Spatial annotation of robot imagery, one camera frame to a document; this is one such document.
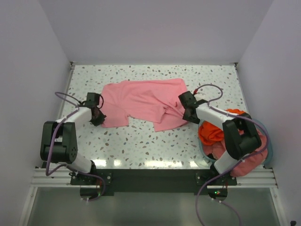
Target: black mounting plate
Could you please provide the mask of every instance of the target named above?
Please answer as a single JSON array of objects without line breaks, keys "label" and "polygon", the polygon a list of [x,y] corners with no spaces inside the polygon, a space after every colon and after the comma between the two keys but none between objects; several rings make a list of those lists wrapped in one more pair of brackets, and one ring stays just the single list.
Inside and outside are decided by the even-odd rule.
[{"label": "black mounting plate", "polygon": [[[101,176],[106,183],[104,195],[114,195],[115,192],[143,193],[194,193],[211,178],[209,169],[96,169],[96,175]],[[231,176],[215,180],[210,185],[223,186],[228,181],[229,186],[237,185]],[[72,177],[71,185],[96,185],[96,180],[83,181],[80,177]],[[208,194],[207,188],[201,195]]]}]

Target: pink shirt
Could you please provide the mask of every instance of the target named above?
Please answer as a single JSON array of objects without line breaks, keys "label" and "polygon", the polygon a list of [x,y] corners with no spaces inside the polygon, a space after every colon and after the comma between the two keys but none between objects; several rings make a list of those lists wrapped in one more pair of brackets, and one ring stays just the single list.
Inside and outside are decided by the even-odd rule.
[{"label": "pink shirt", "polygon": [[127,126],[128,117],[151,121],[155,131],[177,128],[184,108],[178,96],[187,91],[182,79],[122,81],[104,86],[102,112],[107,116],[103,127]]}]

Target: glass panel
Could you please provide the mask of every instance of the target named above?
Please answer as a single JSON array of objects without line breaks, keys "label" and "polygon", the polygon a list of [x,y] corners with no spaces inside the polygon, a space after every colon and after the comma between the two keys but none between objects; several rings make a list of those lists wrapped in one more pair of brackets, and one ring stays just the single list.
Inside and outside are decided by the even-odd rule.
[{"label": "glass panel", "polygon": [[[279,226],[269,189],[229,189],[226,202],[243,219],[244,226]],[[192,226],[200,225],[193,194],[116,193],[88,204],[78,188],[40,188],[30,226]],[[228,207],[199,199],[200,215],[207,226],[238,226]]]}]

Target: white wall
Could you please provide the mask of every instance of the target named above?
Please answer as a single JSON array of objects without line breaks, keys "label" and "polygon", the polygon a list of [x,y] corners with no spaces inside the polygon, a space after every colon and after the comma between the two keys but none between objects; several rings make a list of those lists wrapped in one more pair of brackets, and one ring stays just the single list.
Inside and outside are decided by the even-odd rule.
[{"label": "white wall", "polygon": [[238,62],[272,0],[39,0],[69,60]]},{"label": "white wall", "polygon": [[36,0],[0,1],[0,225],[16,225],[70,64]]},{"label": "white wall", "polygon": [[274,0],[238,64],[253,117],[266,124],[290,220],[301,223],[301,1]]}]

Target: shirt sleeve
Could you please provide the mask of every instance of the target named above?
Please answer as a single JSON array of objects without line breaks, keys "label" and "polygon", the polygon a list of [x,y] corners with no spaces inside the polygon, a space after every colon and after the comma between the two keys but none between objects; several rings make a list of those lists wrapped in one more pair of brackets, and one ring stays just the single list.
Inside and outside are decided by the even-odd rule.
[{"label": "shirt sleeve", "polygon": [[104,86],[102,96],[104,103],[101,111],[106,115],[102,127],[127,126],[129,124],[128,114],[123,108],[119,107],[119,87],[113,84]]},{"label": "shirt sleeve", "polygon": [[129,124],[125,110],[116,105],[105,103],[103,104],[101,111],[107,116],[102,124],[102,127],[104,128],[127,126]]}]

